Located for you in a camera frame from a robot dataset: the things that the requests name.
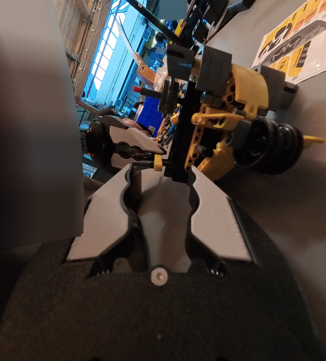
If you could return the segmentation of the person's left hand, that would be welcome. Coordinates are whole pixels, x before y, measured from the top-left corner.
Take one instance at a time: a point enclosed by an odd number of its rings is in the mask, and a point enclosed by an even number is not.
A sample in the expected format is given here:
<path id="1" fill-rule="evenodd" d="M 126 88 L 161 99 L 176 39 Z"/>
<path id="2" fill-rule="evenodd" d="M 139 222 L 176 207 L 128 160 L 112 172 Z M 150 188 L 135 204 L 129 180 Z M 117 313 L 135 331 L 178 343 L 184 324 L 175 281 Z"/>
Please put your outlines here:
<path id="1" fill-rule="evenodd" d="M 138 124 L 136 121 L 129 119 L 129 118 L 123 118 L 122 120 L 126 126 L 135 128 L 135 129 L 139 130 L 140 132 L 142 132 L 143 134 L 147 135 L 148 137 L 151 137 L 150 133 L 147 130 L 143 129 L 141 127 L 141 125 Z"/>

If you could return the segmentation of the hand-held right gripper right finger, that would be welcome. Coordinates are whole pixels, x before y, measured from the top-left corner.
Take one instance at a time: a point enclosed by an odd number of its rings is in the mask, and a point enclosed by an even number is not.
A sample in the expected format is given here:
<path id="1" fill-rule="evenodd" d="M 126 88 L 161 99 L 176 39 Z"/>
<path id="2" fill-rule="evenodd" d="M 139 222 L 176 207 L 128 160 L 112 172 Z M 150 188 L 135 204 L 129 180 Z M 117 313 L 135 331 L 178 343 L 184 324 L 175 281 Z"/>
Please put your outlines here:
<path id="1" fill-rule="evenodd" d="M 198 207 L 191 217 L 191 233 L 218 259 L 251 262 L 243 233 L 230 204 L 230 198 L 195 166 L 194 195 Z"/>

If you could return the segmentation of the yellow and black toy model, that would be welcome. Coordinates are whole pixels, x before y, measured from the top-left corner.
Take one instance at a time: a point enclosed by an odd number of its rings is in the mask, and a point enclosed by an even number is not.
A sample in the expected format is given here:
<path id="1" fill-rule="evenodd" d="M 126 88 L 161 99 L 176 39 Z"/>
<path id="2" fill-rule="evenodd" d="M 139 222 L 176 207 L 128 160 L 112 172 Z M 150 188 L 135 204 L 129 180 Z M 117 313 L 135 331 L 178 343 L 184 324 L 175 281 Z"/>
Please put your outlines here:
<path id="1" fill-rule="evenodd" d="M 269 111 L 286 110 L 297 86 L 282 71 L 232 63 L 230 53 L 204 47 L 194 51 L 169 42 L 167 73 L 160 92 L 134 88 L 159 99 L 158 111 L 173 115 L 181 105 L 165 176 L 187 183 L 196 166 L 211 181 L 235 167 L 267 175 L 291 169 L 303 150 L 324 138 L 303 135 L 296 127 L 267 119 Z"/>

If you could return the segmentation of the printed instruction sheet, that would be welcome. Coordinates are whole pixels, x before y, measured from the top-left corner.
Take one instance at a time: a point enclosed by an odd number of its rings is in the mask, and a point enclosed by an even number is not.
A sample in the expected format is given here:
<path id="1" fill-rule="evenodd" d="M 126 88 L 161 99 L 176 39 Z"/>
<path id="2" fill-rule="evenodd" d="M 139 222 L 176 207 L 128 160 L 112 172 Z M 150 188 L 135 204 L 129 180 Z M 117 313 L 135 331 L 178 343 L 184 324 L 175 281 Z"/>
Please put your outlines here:
<path id="1" fill-rule="evenodd" d="M 326 0 L 309 0 L 261 41 L 252 67 L 264 65 L 299 84 L 326 71 Z"/>

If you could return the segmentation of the grey and black toy pin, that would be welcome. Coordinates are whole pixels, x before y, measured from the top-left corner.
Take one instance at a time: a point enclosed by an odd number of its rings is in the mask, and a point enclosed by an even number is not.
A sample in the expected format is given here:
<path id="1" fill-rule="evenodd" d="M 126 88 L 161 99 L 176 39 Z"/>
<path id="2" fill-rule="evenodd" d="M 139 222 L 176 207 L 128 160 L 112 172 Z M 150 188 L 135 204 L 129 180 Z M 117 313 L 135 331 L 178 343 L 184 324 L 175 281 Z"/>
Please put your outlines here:
<path id="1" fill-rule="evenodd" d="M 163 160 L 162 162 L 163 162 L 163 167 L 169 165 L 169 162 L 167 160 Z M 133 166 L 140 167 L 142 169 L 153 169 L 154 161 L 141 161 L 141 162 L 133 161 L 131 164 Z"/>

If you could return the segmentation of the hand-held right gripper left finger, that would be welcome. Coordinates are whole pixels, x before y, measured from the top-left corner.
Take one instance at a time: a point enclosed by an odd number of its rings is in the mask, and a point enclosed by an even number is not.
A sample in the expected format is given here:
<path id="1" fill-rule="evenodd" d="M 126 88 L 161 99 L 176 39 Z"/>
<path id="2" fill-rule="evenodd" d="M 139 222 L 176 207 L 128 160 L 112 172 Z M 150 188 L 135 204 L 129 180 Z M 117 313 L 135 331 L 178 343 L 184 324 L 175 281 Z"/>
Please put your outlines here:
<path id="1" fill-rule="evenodd" d="M 92 195 L 84 215 L 83 233 L 74 239 L 67 261 L 95 259 L 129 234 L 132 221 L 124 194 L 131 185 L 131 171 L 132 165 L 126 165 Z"/>

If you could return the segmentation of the blue plastic bin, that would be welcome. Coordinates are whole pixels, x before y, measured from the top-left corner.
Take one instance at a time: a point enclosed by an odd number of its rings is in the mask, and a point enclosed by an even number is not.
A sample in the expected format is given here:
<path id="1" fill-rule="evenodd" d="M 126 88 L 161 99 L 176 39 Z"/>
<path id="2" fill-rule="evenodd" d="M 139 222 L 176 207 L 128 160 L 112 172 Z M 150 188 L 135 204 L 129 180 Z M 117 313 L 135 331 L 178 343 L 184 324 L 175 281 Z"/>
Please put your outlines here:
<path id="1" fill-rule="evenodd" d="M 159 100 L 146 97 L 143 107 L 137 117 L 137 122 L 148 129 L 154 138 L 163 122 L 163 115 L 158 111 Z"/>

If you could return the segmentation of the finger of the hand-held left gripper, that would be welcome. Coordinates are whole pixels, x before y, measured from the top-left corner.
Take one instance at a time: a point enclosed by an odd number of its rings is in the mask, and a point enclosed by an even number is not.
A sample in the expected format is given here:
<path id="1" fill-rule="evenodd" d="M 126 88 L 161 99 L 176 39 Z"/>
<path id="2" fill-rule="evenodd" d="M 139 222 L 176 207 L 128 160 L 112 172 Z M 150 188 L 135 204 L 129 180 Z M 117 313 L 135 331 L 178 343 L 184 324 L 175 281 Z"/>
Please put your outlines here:
<path id="1" fill-rule="evenodd" d="M 116 170 L 121 170 L 128 164 L 131 164 L 135 160 L 133 158 L 125 159 L 121 157 L 120 155 L 112 155 L 111 157 L 111 166 Z"/>
<path id="2" fill-rule="evenodd" d="M 136 128 L 109 127 L 109 135 L 115 144 L 126 144 L 130 147 L 138 147 L 142 151 L 165 155 L 167 152 L 162 149 L 152 137 L 148 137 Z"/>

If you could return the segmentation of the black metal bar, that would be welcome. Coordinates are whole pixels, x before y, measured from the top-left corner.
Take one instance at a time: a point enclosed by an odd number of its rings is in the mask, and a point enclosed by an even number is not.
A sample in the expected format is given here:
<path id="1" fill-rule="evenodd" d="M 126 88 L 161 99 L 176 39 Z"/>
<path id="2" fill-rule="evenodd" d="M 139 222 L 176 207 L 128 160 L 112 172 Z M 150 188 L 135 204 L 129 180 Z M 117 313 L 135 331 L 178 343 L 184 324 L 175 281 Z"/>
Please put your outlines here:
<path id="1" fill-rule="evenodd" d="M 188 48 L 186 42 L 179 38 L 173 31 L 171 31 L 166 25 L 164 25 L 156 16 L 154 16 L 146 7 L 136 0 L 127 0 L 127 2 L 136 9 L 141 15 L 143 15 L 156 29 L 165 34 L 167 38 L 173 43 Z"/>

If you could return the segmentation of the orange cardboard box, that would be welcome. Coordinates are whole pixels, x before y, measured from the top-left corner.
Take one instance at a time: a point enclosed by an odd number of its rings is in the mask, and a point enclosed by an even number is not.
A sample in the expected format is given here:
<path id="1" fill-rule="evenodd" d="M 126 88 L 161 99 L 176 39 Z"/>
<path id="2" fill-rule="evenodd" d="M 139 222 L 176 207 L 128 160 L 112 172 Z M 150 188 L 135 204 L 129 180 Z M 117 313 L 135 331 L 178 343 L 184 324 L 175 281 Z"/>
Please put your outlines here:
<path id="1" fill-rule="evenodd" d="M 154 86 L 156 71 L 150 69 L 144 61 L 138 65 L 137 79 L 150 87 Z"/>

